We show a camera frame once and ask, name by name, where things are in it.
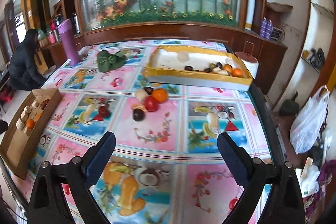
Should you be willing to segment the small red date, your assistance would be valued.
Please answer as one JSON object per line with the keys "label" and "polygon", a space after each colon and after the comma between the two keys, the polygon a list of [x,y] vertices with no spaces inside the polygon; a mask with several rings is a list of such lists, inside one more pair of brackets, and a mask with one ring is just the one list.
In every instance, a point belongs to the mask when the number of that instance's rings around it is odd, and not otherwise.
{"label": "small red date", "polygon": [[102,116],[103,118],[108,118],[110,117],[110,111],[106,106],[100,106],[98,108],[98,113],[100,114],[100,116]]}

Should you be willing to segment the dark plum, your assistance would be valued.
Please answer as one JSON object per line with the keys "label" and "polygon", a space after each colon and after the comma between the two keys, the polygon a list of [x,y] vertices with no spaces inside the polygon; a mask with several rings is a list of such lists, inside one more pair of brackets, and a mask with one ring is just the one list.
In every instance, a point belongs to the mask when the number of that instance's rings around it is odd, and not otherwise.
{"label": "dark plum", "polygon": [[133,119],[137,122],[145,119],[145,112],[142,109],[133,109]]}

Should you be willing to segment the red tomato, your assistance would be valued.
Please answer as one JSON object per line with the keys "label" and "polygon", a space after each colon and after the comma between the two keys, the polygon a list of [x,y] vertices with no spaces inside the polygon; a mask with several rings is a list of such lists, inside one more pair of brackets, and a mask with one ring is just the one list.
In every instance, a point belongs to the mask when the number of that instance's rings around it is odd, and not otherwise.
{"label": "red tomato", "polygon": [[147,96],[143,104],[148,112],[155,112],[159,108],[159,102],[153,96]]}

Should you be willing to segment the large dried red date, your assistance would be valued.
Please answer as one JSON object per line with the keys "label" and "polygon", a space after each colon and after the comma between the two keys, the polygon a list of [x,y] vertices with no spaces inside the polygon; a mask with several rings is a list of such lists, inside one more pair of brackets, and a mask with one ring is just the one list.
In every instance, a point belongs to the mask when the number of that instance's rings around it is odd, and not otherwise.
{"label": "large dried red date", "polygon": [[40,109],[44,110],[45,107],[47,106],[47,104],[49,103],[50,99],[46,99],[44,101],[42,101],[39,105]]}

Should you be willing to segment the brown cardboard tray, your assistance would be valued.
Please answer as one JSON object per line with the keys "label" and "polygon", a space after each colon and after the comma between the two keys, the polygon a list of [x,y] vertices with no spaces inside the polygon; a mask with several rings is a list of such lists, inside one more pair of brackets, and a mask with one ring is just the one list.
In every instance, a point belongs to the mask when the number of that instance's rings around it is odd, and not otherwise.
{"label": "brown cardboard tray", "polygon": [[1,141],[1,157],[15,176],[26,179],[43,130],[62,99],[60,91],[34,89],[14,114]]}

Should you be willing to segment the white plastic bag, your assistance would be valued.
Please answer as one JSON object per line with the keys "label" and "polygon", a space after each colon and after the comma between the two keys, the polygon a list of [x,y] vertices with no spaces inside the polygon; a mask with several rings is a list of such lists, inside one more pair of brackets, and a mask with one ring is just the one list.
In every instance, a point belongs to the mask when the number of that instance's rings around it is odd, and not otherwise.
{"label": "white plastic bag", "polygon": [[289,140],[296,154],[306,153],[313,147],[326,118],[330,92],[321,86],[308,99],[291,125]]}

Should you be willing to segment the person in dark jacket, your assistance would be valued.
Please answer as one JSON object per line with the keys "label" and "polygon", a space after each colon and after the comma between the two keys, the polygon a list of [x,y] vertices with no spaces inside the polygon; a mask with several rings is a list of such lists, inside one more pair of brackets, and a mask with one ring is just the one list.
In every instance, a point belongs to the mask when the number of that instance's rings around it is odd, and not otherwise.
{"label": "person in dark jacket", "polygon": [[29,29],[10,60],[9,84],[13,89],[32,91],[39,89],[46,81],[39,73],[34,59],[38,46],[37,30]]}

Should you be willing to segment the dark small date by box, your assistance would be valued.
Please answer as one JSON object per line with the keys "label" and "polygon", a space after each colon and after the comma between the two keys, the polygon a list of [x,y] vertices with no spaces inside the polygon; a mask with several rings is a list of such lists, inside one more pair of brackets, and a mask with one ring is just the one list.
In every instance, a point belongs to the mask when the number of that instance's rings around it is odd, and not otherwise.
{"label": "dark small date by box", "polygon": [[154,89],[150,86],[144,87],[143,90],[146,91],[149,96],[151,96],[152,92],[154,91]]}

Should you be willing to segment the green leafy vegetable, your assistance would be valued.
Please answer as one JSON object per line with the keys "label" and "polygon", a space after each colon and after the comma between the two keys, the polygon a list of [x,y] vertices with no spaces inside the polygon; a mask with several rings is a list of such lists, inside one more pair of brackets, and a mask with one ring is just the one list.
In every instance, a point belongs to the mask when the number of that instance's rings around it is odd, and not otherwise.
{"label": "green leafy vegetable", "polygon": [[109,53],[107,50],[97,54],[96,63],[99,72],[107,73],[119,69],[126,63],[127,57],[122,51]]}

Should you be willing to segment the gold foil box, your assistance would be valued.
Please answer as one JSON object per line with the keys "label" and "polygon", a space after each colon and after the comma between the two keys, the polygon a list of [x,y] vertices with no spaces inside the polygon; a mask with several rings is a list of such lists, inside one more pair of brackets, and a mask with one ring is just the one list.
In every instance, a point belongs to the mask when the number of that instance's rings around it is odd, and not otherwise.
{"label": "gold foil box", "polygon": [[[177,53],[189,53],[181,63]],[[194,46],[159,46],[149,57],[145,77],[154,83],[248,91],[253,77],[236,55]]]}

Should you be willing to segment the fruit pattern tablecloth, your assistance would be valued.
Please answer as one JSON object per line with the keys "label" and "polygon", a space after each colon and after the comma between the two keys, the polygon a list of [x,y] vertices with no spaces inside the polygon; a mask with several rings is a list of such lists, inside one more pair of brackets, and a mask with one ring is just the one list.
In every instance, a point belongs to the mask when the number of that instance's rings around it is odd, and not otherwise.
{"label": "fruit pattern tablecloth", "polygon": [[[138,40],[84,47],[82,61],[64,63],[45,83],[62,100],[39,139],[25,180],[13,181],[30,198],[38,166],[82,156],[102,135],[116,135],[106,171],[91,188],[111,223],[222,223],[236,205],[238,186],[217,148],[227,131],[251,156],[271,162],[257,110],[243,91],[150,83],[145,65],[164,40]],[[122,51],[126,63],[101,73],[100,51]],[[168,100],[148,112],[134,91],[164,88]],[[110,117],[98,113],[106,106]],[[142,109],[145,119],[133,119]]]}

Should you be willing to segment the purple thermos bottle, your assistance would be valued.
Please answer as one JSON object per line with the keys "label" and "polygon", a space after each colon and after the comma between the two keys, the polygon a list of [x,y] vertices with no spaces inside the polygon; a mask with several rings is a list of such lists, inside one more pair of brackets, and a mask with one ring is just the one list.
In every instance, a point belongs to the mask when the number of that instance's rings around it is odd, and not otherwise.
{"label": "purple thermos bottle", "polygon": [[78,64],[80,62],[80,56],[76,48],[71,20],[70,19],[64,20],[58,26],[58,32],[67,59],[70,59],[70,65],[74,66]]}

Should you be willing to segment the purple spray cans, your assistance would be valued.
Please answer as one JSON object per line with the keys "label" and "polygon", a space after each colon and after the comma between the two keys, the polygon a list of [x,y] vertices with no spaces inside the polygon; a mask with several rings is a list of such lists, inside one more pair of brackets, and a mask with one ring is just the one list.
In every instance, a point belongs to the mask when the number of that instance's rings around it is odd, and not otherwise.
{"label": "purple spray cans", "polygon": [[273,31],[273,23],[272,20],[267,19],[266,17],[263,18],[261,21],[261,26],[260,26],[260,37],[266,40],[270,39],[270,36]]}

